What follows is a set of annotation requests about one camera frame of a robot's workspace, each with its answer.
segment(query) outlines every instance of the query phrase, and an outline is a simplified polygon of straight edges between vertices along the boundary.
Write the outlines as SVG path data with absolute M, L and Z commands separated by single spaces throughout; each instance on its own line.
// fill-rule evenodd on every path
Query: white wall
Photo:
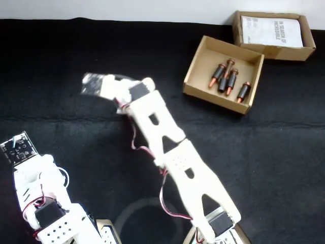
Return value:
M 325 29 L 325 0 L 0 0 L 0 18 L 231 24 L 236 10 L 297 13 Z

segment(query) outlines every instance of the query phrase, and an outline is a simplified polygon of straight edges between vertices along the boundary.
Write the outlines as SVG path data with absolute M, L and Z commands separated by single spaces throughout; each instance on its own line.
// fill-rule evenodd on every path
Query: open cardboard box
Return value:
M 220 63 L 235 59 L 233 68 L 239 74 L 235 87 L 227 97 L 217 91 L 217 84 L 208 85 Z M 208 102 L 245 114 L 253 104 L 264 55 L 211 37 L 203 36 L 184 79 L 183 92 Z M 242 103 L 237 103 L 237 95 L 244 82 L 250 82 L 249 95 Z
M 304 47 L 280 47 L 261 44 L 247 44 L 243 43 L 243 30 L 241 16 L 256 17 L 256 18 L 284 18 L 296 19 L 299 21 L 301 36 Z M 281 59 L 281 60 L 299 60 L 305 61 L 315 50 L 316 45 L 311 34 L 307 18 L 299 14 L 275 14 L 262 12 L 241 12 L 235 13 L 233 22 L 234 41 L 237 46 L 250 49 L 256 52 L 263 53 L 265 58 Z

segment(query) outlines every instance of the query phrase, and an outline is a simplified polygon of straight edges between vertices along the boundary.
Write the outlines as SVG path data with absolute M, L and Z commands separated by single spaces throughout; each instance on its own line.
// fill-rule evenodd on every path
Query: white robotic arm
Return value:
M 51 155 L 39 155 L 25 132 L 0 148 L 13 166 L 22 217 L 35 230 L 37 240 L 43 244 L 119 243 L 111 226 L 97 228 L 80 204 L 71 203 L 68 173 L 57 167 Z
M 117 113 L 126 114 L 136 122 L 148 142 L 156 166 L 172 176 L 189 219 L 206 243 L 215 243 L 240 221 L 240 213 L 219 178 L 176 125 L 151 78 L 131 81 L 115 75 L 86 74 L 82 94 L 115 101 Z M 173 148 L 164 149 L 163 137 L 174 143 Z M 205 216 L 204 194 L 220 204 L 221 211 Z

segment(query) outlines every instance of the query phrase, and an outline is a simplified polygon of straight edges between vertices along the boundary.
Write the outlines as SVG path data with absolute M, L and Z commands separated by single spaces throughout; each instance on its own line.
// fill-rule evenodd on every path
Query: instruction manual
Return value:
M 296 19 L 242 17 L 243 42 L 282 47 L 303 47 Z

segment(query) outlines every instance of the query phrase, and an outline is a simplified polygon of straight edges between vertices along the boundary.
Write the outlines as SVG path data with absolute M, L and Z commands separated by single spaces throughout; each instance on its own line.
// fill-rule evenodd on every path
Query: black tablecloth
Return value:
M 75 19 L 1 20 L 0 29 L 0 140 L 26 130 L 69 172 L 71 200 L 96 218 L 116 221 L 130 204 L 157 199 L 161 176 L 130 149 L 131 127 L 112 103 L 79 95 L 81 79 L 150 76 L 253 243 L 325 243 L 325 32 L 312 32 L 317 50 L 306 62 L 266 60 L 254 105 L 240 116 L 182 93 L 202 35 L 232 42 L 230 26 Z M 34 243 L 5 160 L 0 182 L 2 243 Z M 185 211 L 170 178 L 165 198 Z M 121 239 L 178 244 L 189 228 L 149 206 L 124 223 Z

